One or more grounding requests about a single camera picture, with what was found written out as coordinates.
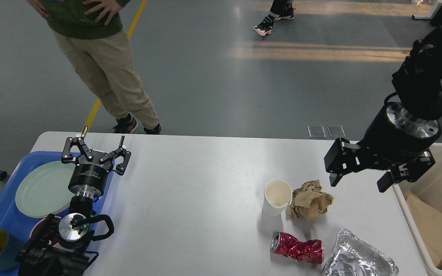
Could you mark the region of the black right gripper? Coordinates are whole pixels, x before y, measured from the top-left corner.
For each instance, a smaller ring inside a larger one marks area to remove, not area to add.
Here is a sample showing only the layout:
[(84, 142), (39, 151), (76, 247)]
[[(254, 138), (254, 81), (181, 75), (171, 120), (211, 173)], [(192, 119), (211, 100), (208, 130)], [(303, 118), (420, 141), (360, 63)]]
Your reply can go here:
[(382, 193), (402, 181), (416, 182), (435, 164), (426, 150), (441, 134), (438, 121), (415, 119), (400, 102), (387, 102), (359, 144), (345, 138), (333, 142), (324, 157), (330, 185), (335, 187), (344, 175), (367, 168), (388, 169), (377, 181)]

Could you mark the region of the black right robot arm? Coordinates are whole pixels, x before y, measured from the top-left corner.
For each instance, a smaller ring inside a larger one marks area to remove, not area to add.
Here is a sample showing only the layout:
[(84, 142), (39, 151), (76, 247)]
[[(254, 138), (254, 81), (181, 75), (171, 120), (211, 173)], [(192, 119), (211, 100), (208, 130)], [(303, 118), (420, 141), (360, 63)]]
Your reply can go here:
[(399, 70), (392, 75), (395, 91), (352, 144), (337, 138), (324, 157), (330, 185), (344, 175), (365, 169), (385, 171), (380, 192), (402, 181), (419, 180), (434, 164), (430, 146), (440, 137), (442, 117), (442, 26), (413, 43)]

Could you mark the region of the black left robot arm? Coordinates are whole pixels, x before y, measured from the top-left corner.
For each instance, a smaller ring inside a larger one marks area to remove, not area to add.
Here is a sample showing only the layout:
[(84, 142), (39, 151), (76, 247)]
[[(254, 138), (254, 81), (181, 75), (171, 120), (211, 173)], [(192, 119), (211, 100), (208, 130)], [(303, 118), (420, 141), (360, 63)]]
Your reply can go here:
[(97, 214), (93, 206), (105, 196), (109, 174), (125, 173), (131, 152), (125, 136), (112, 152), (90, 149), (84, 141), (87, 130), (85, 126), (82, 133), (68, 137), (61, 155), (62, 163), (75, 166), (68, 185), (73, 194), (69, 213), (62, 218), (49, 214), (36, 228), (16, 256), (19, 276), (82, 276), (99, 255), (89, 257), (89, 244), (114, 233), (112, 219)]

